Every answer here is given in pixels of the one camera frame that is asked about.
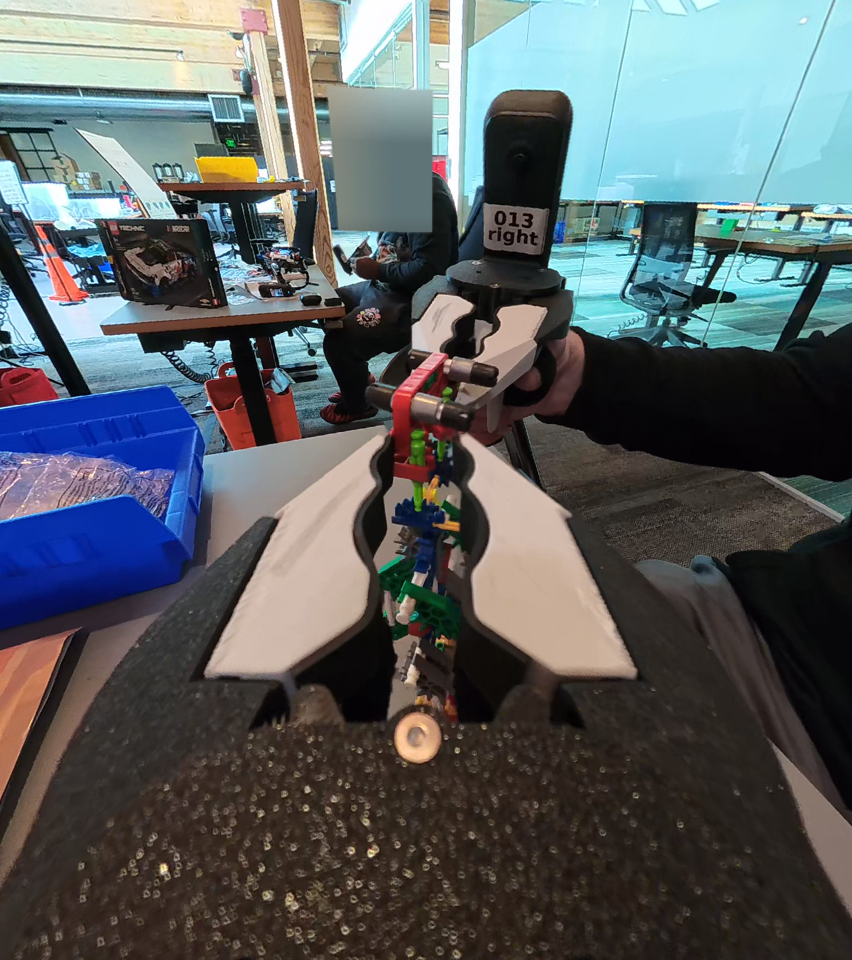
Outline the person's right hand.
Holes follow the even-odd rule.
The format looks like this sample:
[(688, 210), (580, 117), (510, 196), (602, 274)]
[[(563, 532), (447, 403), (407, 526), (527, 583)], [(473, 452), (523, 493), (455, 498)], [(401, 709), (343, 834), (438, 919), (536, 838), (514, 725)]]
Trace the person's right hand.
[(503, 404), (492, 429), (488, 428), (489, 407), (476, 415), (469, 433), (486, 447), (497, 444), (510, 432), (513, 425), (528, 418), (551, 419), (566, 414), (577, 391), (583, 383), (585, 371), (585, 346), (580, 329), (572, 326), (564, 340), (546, 344), (554, 360), (552, 386), (540, 401), (528, 406), (516, 407)]

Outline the grey mesh office chair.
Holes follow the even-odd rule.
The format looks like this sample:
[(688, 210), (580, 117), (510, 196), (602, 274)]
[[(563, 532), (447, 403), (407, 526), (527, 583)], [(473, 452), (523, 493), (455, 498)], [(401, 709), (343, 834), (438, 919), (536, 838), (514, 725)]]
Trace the grey mesh office chair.
[(736, 294), (715, 288), (710, 281), (693, 283), (693, 265), (699, 208), (694, 201), (656, 201), (644, 204), (639, 243), (620, 292), (626, 306), (638, 310), (646, 322), (610, 334), (613, 339), (635, 339), (653, 347), (705, 347), (706, 341), (684, 328), (704, 306), (733, 304)]

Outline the black metal bolt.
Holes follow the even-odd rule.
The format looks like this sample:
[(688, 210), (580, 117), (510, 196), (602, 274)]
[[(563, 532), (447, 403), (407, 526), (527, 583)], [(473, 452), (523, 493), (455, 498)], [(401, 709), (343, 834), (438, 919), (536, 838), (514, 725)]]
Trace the black metal bolt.
[(448, 357), (443, 372), (448, 381), (484, 388), (496, 386), (499, 377), (496, 366), (463, 357)]
[(475, 411), (452, 400), (423, 391), (412, 392), (374, 382), (366, 387), (366, 401), (378, 410), (389, 412), (398, 431), (410, 431), (413, 424), (467, 432)]

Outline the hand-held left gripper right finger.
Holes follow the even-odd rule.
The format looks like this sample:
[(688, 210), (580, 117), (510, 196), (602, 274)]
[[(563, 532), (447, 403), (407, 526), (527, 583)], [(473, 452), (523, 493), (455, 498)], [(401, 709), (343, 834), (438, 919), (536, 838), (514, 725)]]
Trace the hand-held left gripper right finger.
[(463, 713), (494, 714), (523, 685), (551, 701), (570, 683), (635, 681), (571, 513), (469, 434), (455, 443), (455, 466)]

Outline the blue plastic bin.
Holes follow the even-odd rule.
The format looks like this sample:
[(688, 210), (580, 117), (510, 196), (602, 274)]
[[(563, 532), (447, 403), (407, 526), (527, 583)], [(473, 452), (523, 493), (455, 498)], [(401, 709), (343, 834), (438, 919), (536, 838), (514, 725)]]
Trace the blue plastic bin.
[(167, 386), (0, 407), (0, 451), (172, 471), (162, 518), (130, 495), (0, 521), (0, 631), (180, 581), (194, 556), (204, 439)]

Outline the long wooden desk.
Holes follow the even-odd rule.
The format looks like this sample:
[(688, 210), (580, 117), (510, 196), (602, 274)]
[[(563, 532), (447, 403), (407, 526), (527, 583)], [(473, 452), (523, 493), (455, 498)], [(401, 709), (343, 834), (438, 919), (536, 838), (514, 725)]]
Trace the long wooden desk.
[[(852, 266), (852, 235), (752, 229), (734, 229), (730, 234), (722, 234), (719, 227), (697, 227), (688, 280), (696, 284), (711, 282), (715, 288), (734, 293), (736, 300), (700, 307), (690, 320), (703, 319), (707, 310), (733, 306), (738, 302), (738, 294), (728, 288), (738, 258), (783, 261), (812, 269), (791, 311), (783, 318), (773, 320), (772, 331), (776, 340), (772, 348), (781, 351), (803, 335), (830, 273)], [(707, 332), (689, 334), (703, 339), (706, 346), (709, 344)]]

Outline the red plastic bracket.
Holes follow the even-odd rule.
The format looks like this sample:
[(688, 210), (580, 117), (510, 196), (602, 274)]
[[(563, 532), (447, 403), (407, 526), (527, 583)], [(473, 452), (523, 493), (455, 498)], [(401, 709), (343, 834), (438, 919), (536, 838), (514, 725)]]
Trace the red plastic bracket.
[(410, 350), (396, 355), (387, 366), (383, 381), (394, 388), (388, 406), (396, 464), (412, 462), (416, 429), (432, 431), (441, 440), (448, 440), (454, 430), (468, 426), (467, 414), (451, 398), (444, 398), (451, 382), (447, 371), (450, 362), (450, 356), (438, 350)]

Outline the person's right forearm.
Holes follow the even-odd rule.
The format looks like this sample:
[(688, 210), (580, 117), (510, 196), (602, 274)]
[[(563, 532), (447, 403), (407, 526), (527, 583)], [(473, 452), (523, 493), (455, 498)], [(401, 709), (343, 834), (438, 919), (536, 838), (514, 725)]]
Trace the person's right forearm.
[(554, 423), (678, 462), (852, 478), (852, 322), (781, 351), (580, 339), (581, 382)]

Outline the colourful toy robot model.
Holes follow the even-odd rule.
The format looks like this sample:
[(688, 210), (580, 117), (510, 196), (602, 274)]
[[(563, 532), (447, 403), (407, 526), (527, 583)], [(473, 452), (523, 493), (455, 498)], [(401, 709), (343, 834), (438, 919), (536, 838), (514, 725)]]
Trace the colourful toy robot model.
[(395, 555), (379, 570), (383, 619), (393, 640), (405, 645), (396, 680), (417, 708), (450, 724), (460, 720), (455, 672), (467, 560), (454, 466), (449, 439), (412, 428), (408, 456), (396, 463), (411, 495), (392, 509)]

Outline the wooden desk with black legs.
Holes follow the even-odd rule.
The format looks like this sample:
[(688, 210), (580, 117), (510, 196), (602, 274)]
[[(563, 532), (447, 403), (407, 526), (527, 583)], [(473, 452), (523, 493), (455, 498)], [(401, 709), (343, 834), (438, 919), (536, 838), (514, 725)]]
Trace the wooden desk with black legs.
[(336, 326), (347, 312), (317, 265), (307, 267), (305, 292), (317, 296), (318, 303), (304, 304), (298, 292), (289, 297), (254, 297), (250, 302), (216, 308), (124, 301), (99, 328), (105, 336), (139, 337), (146, 353), (179, 350), (189, 342), (227, 342), (254, 443), (268, 446), (277, 439), (261, 372), (280, 367), (276, 335), (296, 328), (321, 330), (327, 323)]

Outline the yellow plastic bin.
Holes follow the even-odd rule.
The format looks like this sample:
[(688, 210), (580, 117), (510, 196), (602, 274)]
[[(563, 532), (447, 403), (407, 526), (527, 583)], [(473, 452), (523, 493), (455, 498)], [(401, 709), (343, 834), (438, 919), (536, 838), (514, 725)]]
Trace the yellow plastic bin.
[(194, 159), (203, 184), (256, 184), (260, 168), (253, 156), (203, 155)]

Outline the black metal pole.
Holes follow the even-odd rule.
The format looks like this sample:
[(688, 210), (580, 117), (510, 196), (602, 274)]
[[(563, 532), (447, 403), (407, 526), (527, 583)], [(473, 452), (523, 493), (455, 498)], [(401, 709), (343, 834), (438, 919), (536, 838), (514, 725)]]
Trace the black metal pole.
[(91, 395), (92, 391), (80, 367), (62, 338), (36, 288), (36, 283), (1, 220), (0, 272), (69, 396)]

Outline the clear bag of parts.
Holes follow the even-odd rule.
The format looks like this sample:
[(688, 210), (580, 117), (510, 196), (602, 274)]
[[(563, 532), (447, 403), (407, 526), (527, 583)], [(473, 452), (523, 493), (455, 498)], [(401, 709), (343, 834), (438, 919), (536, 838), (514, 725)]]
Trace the clear bag of parts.
[(0, 451), (0, 522), (120, 497), (163, 519), (175, 477), (173, 469), (138, 469), (112, 457)]

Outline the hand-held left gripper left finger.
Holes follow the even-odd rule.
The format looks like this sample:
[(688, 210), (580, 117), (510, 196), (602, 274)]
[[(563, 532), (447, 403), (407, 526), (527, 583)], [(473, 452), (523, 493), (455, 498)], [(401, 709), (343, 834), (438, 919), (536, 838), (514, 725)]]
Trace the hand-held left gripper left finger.
[(387, 717), (396, 669), (375, 555), (393, 443), (375, 435), (267, 524), (264, 546), (204, 663), (210, 681), (324, 687), (347, 722)]

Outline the small toy gadget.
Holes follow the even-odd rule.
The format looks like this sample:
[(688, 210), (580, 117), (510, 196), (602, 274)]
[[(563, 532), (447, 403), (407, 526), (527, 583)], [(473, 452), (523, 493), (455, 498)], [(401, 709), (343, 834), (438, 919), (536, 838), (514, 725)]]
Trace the small toy gadget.
[(308, 266), (296, 247), (270, 247), (256, 254), (259, 273), (247, 289), (261, 299), (290, 299), (311, 285)]

